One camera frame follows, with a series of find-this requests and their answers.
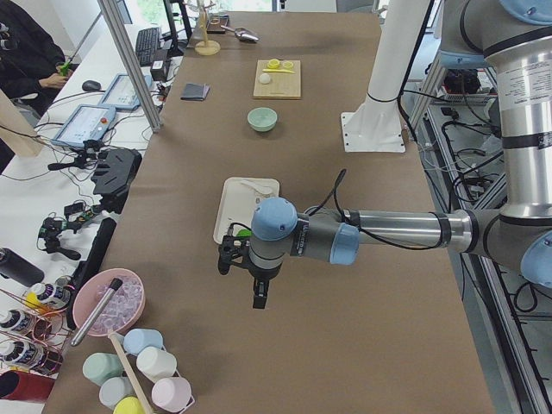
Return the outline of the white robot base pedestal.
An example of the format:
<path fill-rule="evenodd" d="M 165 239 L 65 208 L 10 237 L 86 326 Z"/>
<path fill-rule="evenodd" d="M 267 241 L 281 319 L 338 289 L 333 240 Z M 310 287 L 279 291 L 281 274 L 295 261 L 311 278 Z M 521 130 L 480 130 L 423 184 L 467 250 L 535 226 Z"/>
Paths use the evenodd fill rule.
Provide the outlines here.
<path fill-rule="evenodd" d="M 346 152 L 405 151 L 398 104 L 433 4 L 430 0 L 389 2 L 366 99 L 356 111 L 342 113 Z"/>

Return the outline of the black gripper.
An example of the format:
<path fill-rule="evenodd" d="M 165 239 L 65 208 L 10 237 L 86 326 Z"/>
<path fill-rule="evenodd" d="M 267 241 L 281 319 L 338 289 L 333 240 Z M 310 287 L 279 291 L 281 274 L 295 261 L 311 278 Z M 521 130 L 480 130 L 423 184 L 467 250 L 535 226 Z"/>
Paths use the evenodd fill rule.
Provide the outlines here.
<path fill-rule="evenodd" d="M 265 309 L 267 304 L 267 294 L 269 287 L 270 277 L 266 272 L 253 272 L 252 276 L 254 278 L 254 309 Z"/>

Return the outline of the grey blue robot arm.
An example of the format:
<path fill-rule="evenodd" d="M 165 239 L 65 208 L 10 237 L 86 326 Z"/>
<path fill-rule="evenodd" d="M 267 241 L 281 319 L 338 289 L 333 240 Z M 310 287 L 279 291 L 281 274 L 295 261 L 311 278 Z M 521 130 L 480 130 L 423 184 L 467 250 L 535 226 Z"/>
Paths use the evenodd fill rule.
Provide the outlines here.
<path fill-rule="evenodd" d="M 349 265 L 363 243 L 453 248 L 551 284 L 551 4 L 449 1 L 442 46 L 481 55 L 497 73 L 507 200 L 497 210 L 444 213 L 342 210 L 300 214 L 283 198 L 253 215 L 245 263 L 256 309 L 285 256 Z"/>

